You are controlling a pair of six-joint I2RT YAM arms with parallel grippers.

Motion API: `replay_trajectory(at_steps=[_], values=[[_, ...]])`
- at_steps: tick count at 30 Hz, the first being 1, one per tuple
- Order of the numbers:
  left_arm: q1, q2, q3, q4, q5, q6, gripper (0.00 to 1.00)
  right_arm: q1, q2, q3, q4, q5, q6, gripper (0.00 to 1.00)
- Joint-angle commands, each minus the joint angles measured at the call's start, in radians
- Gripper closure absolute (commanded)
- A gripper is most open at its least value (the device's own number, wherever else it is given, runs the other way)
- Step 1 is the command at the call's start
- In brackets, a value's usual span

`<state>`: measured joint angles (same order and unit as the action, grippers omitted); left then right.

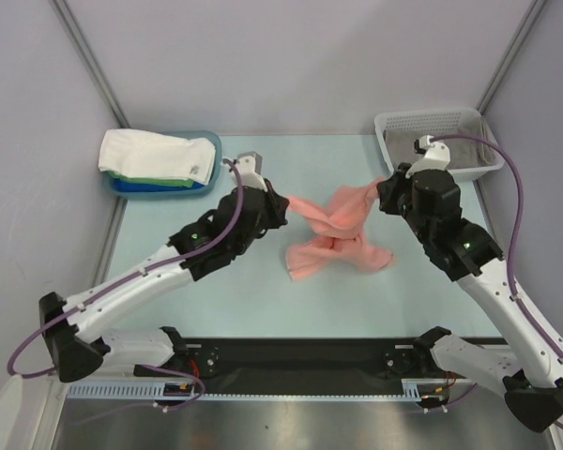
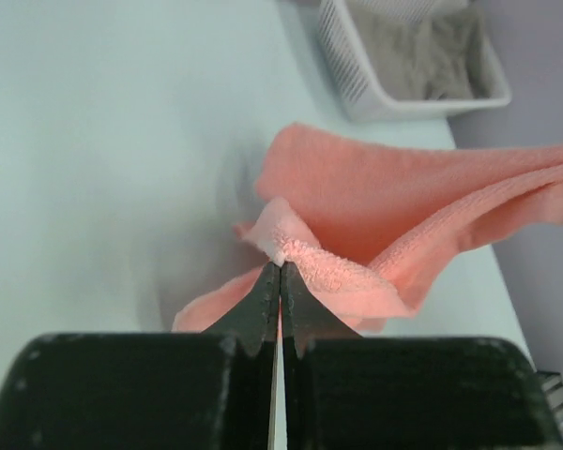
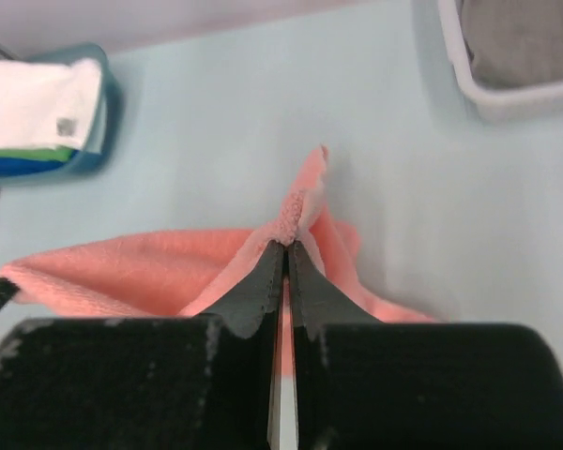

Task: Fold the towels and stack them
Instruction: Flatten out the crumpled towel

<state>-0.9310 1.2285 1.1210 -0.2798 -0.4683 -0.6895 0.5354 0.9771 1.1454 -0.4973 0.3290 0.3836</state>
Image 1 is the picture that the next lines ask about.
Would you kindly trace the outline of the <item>grey towel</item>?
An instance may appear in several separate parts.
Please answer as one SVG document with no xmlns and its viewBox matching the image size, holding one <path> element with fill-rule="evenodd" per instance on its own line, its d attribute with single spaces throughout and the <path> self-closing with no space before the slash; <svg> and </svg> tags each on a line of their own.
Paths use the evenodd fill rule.
<svg viewBox="0 0 563 450">
<path fill-rule="evenodd" d="M 396 122 L 397 127 L 386 126 L 382 137 L 392 165 L 397 167 L 400 163 L 415 163 L 420 155 L 415 151 L 414 142 L 423 135 L 466 134 L 488 137 L 487 126 L 479 116 L 466 119 L 461 125 L 455 114 L 444 115 L 444 118 L 444 123 L 438 119 L 429 120 L 421 115 L 401 121 L 391 119 L 389 122 Z M 448 146 L 449 170 L 474 169 L 495 164 L 494 151 L 479 142 L 448 140 Z"/>
</svg>

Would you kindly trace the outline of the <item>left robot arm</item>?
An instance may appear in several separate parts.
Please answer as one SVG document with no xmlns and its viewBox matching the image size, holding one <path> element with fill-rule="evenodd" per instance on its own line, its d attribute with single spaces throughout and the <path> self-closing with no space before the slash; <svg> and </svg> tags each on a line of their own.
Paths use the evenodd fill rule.
<svg viewBox="0 0 563 450">
<path fill-rule="evenodd" d="M 127 273 L 68 298 L 44 295 L 38 302 L 42 337 L 58 379 L 72 383 L 102 367 L 128 365 L 139 373 L 182 372 L 188 350 L 173 327 L 117 332 L 113 324 L 155 297 L 228 266 L 254 240 L 286 225 L 288 207 L 271 185 L 235 188 Z"/>
</svg>

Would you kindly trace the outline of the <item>pink towel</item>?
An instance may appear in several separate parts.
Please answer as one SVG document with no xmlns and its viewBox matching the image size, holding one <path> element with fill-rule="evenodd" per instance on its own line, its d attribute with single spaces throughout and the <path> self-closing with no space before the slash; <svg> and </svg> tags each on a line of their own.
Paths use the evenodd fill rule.
<svg viewBox="0 0 563 450">
<path fill-rule="evenodd" d="M 286 267 L 290 278 L 299 281 L 321 272 L 331 263 L 350 263 L 365 274 L 373 274 L 394 264 L 393 253 L 367 240 L 364 227 L 379 199 L 380 176 L 362 187 L 342 185 L 325 206 L 290 196 L 288 210 L 302 216 L 314 232 L 314 238 L 287 249 Z"/>
</svg>

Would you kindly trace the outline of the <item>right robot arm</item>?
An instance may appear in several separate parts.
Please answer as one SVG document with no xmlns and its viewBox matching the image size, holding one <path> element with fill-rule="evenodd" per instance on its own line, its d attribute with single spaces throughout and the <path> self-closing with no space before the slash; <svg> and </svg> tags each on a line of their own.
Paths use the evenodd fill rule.
<svg viewBox="0 0 563 450">
<path fill-rule="evenodd" d="M 528 429 L 542 433 L 563 416 L 563 338 L 523 290 L 511 292 L 507 261 L 493 237 L 463 216 L 461 190 L 443 170 L 410 174 L 403 163 L 378 183 L 380 210 L 403 218 L 431 263 L 485 312 L 512 355 L 470 344 L 436 326 L 416 340 L 414 368 L 462 375 L 502 397 Z"/>
</svg>

